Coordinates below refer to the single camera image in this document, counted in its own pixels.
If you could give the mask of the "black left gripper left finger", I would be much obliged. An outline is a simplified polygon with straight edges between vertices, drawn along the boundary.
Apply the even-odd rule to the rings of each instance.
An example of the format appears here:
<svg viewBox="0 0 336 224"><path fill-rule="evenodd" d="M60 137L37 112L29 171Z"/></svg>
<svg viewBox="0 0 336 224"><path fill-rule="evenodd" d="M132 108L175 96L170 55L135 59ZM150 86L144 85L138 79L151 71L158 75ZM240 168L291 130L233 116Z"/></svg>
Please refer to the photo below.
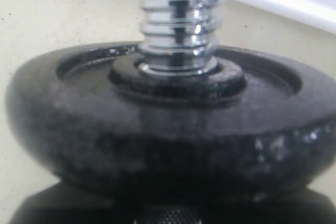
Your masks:
<svg viewBox="0 0 336 224"><path fill-rule="evenodd" d="M138 206L59 182L24 199L9 223L140 223L140 217Z"/></svg>

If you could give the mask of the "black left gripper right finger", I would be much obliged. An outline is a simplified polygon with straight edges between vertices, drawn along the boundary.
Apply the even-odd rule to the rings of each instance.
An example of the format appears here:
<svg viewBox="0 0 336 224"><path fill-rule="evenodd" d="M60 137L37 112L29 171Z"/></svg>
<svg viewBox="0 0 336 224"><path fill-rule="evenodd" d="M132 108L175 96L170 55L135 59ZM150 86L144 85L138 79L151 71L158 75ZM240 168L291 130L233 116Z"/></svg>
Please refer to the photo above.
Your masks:
<svg viewBox="0 0 336 224"><path fill-rule="evenodd" d="M204 184L199 197L202 223L335 223L335 204L306 186L265 191L246 184Z"/></svg>

